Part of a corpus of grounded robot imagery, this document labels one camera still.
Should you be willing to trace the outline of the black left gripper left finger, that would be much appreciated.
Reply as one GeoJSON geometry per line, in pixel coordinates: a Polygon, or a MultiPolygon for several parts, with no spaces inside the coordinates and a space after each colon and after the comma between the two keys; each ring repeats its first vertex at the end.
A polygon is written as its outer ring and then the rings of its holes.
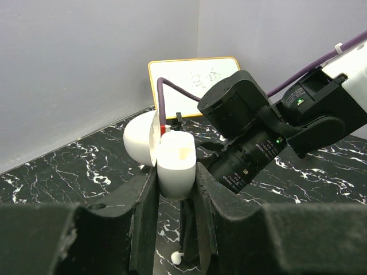
{"type": "Polygon", "coordinates": [[[89,206],[1,204],[1,273],[152,274],[158,201],[145,167],[89,206]]]}

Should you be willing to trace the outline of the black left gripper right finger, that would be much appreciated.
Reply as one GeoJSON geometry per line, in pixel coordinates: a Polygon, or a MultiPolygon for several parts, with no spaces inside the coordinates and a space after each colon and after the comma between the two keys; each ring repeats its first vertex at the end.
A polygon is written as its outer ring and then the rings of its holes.
{"type": "Polygon", "coordinates": [[[193,193],[203,274],[365,274],[366,206],[251,206],[196,166],[193,193]]]}

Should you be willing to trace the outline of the white earbud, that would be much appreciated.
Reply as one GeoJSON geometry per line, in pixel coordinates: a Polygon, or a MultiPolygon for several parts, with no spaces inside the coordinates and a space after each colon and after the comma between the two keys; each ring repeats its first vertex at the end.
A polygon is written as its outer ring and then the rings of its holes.
{"type": "Polygon", "coordinates": [[[184,257],[184,252],[179,250],[171,254],[171,262],[173,265],[180,265],[184,257]]]}

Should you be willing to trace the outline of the white round charging case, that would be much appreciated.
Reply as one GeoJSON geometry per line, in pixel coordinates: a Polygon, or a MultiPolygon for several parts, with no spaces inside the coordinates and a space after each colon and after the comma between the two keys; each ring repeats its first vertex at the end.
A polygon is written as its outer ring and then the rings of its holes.
{"type": "Polygon", "coordinates": [[[184,131],[163,133],[158,111],[133,118],[125,127],[123,143],[140,164],[157,168],[160,193],[171,201],[189,197],[196,176],[194,136],[184,131]]]}

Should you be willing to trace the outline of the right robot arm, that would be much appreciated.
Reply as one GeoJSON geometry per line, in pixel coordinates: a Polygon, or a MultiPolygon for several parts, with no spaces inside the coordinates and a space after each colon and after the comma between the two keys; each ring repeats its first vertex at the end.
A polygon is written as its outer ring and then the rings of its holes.
{"type": "Polygon", "coordinates": [[[241,191],[286,147],[304,158],[366,124],[366,42],[292,80],[271,104],[245,70],[219,81],[198,110],[225,138],[206,169],[232,192],[241,191]]]}

